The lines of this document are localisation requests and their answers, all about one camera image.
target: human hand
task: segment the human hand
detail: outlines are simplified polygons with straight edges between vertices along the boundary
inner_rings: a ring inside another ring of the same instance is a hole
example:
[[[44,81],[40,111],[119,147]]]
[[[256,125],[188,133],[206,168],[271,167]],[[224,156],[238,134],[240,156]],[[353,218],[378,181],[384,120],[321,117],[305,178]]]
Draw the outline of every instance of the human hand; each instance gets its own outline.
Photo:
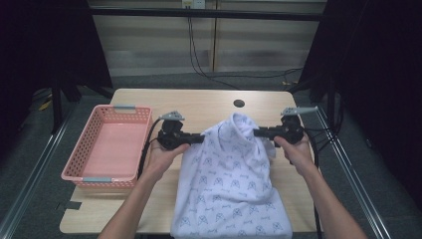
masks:
[[[295,166],[301,176],[305,176],[310,169],[315,168],[311,155],[310,140],[306,134],[296,144],[290,144],[280,136],[274,137],[274,142],[283,148],[286,159]]]
[[[157,140],[154,140],[150,145],[149,161],[143,174],[149,175],[155,181],[158,181],[170,167],[174,158],[180,153],[183,153],[189,146],[188,143],[184,143],[173,150],[167,150]]]

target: black cable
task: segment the black cable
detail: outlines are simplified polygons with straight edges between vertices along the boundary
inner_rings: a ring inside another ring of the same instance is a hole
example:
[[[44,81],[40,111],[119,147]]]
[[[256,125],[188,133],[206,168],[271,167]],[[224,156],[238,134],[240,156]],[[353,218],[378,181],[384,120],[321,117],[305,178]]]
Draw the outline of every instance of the black cable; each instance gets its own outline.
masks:
[[[294,87],[290,88],[288,90],[288,92],[290,92],[291,94],[294,94],[296,92],[309,89],[311,86],[313,86],[314,84],[318,83],[319,79],[321,77],[323,77],[323,76],[324,76],[323,73],[318,73],[318,74],[316,74],[314,76],[309,77],[305,81],[300,81],[297,85],[295,85]]]
[[[225,82],[221,82],[221,81],[218,81],[218,80],[212,79],[212,78],[210,78],[209,76],[207,76],[207,75],[204,73],[204,71],[202,71],[201,65],[199,64],[198,56],[196,55],[195,41],[194,41],[194,38],[193,38],[192,19],[191,19],[191,18],[188,18],[188,19],[187,19],[187,21],[188,21],[188,25],[189,25],[189,55],[190,55],[190,63],[191,63],[191,65],[192,65],[193,70],[194,70],[194,71],[195,71],[195,72],[196,72],[199,76],[201,76],[201,77],[205,77],[206,79],[208,79],[208,80],[210,80],[210,81],[212,81],[212,82],[217,82],[217,83],[223,84],[223,85],[225,85],[225,86],[228,86],[228,87],[230,87],[230,88],[233,88],[233,89],[236,89],[236,90],[240,90],[238,87],[235,87],[235,86],[233,86],[233,85],[231,85],[231,84],[228,84],[228,83],[225,83]],[[196,69],[196,67],[195,67],[195,64],[193,63],[192,48],[193,48],[193,53],[194,53],[194,56],[195,56],[195,59],[196,59],[196,63],[197,63],[197,66],[198,66],[198,69],[199,69],[199,71],[200,71],[200,72],[198,72],[198,70],[197,70],[197,69]]]
[[[143,150],[142,150],[142,155],[140,157],[139,168],[137,170],[137,178],[139,178],[140,175],[142,174],[143,167],[145,165],[146,155],[148,154],[149,146],[151,145],[151,142],[153,141],[151,140],[151,135],[152,135],[152,132],[154,131],[155,126],[159,123],[160,120],[161,119],[157,119],[152,124],[151,129],[149,130],[148,137],[146,138],[145,145],[143,146]]]
[[[317,151],[317,144],[315,142],[315,139],[313,137],[311,137],[310,132],[308,130],[305,129],[305,133],[309,136],[311,148],[313,149],[313,152],[314,152],[314,164],[315,164],[316,168],[319,168],[319,157],[318,157],[318,151]],[[321,239],[322,238],[322,231],[320,229],[319,214],[317,213],[317,208],[315,207],[315,205],[314,205],[314,216],[315,216],[315,219],[316,219],[317,238]]]
[[[326,143],[324,143],[318,150],[317,152],[320,153],[329,143],[333,142],[335,140],[336,136],[330,138],[329,140],[326,141]]]
[[[228,87],[234,88],[236,90],[240,90],[238,87],[235,87],[231,84],[222,82],[222,81],[217,81],[215,80],[216,78],[256,78],[256,79],[270,79],[270,78],[279,78],[279,77],[283,77],[285,79],[285,82],[287,82],[288,80],[286,79],[286,76],[294,73],[296,71],[300,71],[303,68],[294,68],[294,69],[288,69],[286,71],[284,71],[281,74],[277,74],[277,75],[272,75],[272,76],[250,76],[250,75],[219,75],[219,76],[209,76],[207,74],[205,74],[205,72],[202,70],[201,65],[199,64],[199,60],[198,60],[198,56],[196,54],[196,46],[195,46],[195,41],[194,41],[194,37],[193,37],[193,25],[192,25],[192,19],[188,18],[188,26],[189,26],[189,55],[190,55],[190,63],[192,65],[193,70],[201,77],[205,77],[210,81],[213,82],[217,82],[223,85],[226,85]],[[193,62],[193,57],[192,57],[192,49],[193,49],[193,56],[195,57],[195,61],[196,61],[196,65],[197,68],[199,69],[199,71],[196,69],[195,64]]]
[[[322,128],[312,128],[312,127],[307,127],[306,130],[309,131],[327,131],[330,130],[330,127],[322,127]]]
[[[339,108],[338,108],[337,124],[336,124],[336,129],[335,129],[334,135],[338,135],[340,133],[341,125],[342,125],[342,122],[344,120],[344,100],[343,100],[341,95],[340,95],[339,101],[340,101],[340,104],[339,104]]]
[[[320,136],[320,135],[322,135],[322,134],[324,134],[325,133],[325,131],[319,131],[316,135],[314,135],[313,136],[313,139],[314,140],[317,140],[317,137],[318,136]],[[323,140],[321,140],[321,141],[318,141],[317,143],[316,143],[316,145],[318,145],[319,143],[321,143],[322,141],[325,141],[326,139],[324,138]]]
[[[219,1],[215,1],[215,8],[214,10],[218,10],[220,8],[219,6]],[[218,28],[218,20],[217,18],[214,18],[214,36],[213,36],[213,46],[212,46],[212,69],[211,71],[214,72],[215,71],[215,56],[217,55],[216,51],[217,51],[217,28]]]
[[[330,138],[329,138],[329,139],[324,138],[324,139],[322,139],[322,140],[318,141],[318,142],[316,143],[316,145],[319,145],[320,143],[322,143],[322,142],[327,142],[327,141],[330,141]]]

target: basket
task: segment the basket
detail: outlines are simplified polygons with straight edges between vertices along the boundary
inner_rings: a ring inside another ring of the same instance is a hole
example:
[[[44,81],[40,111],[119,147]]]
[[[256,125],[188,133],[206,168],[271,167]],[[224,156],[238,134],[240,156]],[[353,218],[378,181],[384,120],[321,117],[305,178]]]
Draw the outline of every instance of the basket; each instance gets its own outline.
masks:
[[[151,109],[98,105],[62,172],[81,187],[134,187]]]

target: table surface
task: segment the table surface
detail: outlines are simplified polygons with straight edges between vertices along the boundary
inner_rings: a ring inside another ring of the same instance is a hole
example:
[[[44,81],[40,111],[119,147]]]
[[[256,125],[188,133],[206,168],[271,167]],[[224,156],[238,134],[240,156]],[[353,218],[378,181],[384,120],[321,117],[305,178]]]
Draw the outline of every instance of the table surface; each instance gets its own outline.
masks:
[[[234,101],[242,100],[242,108]],[[285,92],[210,91],[210,90],[142,90],[120,89],[112,105],[147,106],[152,117],[179,111],[186,120],[183,131],[202,132],[227,119],[232,113],[243,113],[259,126],[281,124],[281,111],[295,107],[291,94]],[[176,200],[181,155],[176,157],[163,178],[155,185],[146,204],[137,232],[169,233]],[[308,188],[293,166],[284,158],[281,148],[271,163],[270,177],[281,194],[294,232],[316,231],[314,204]],[[80,209],[67,209],[60,229],[64,233],[100,233],[124,202],[129,189],[92,189],[76,187],[71,201],[82,202]]]

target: white patterned cloth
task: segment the white patterned cloth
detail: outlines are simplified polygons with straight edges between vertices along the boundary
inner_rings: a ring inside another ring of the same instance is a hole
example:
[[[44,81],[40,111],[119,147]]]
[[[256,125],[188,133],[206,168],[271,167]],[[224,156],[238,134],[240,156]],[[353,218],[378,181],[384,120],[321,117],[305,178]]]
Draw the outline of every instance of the white patterned cloth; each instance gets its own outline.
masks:
[[[276,151],[254,137],[256,124],[232,114],[184,152],[171,235],[179,238],[292,238],[282,199],[270,180]]]

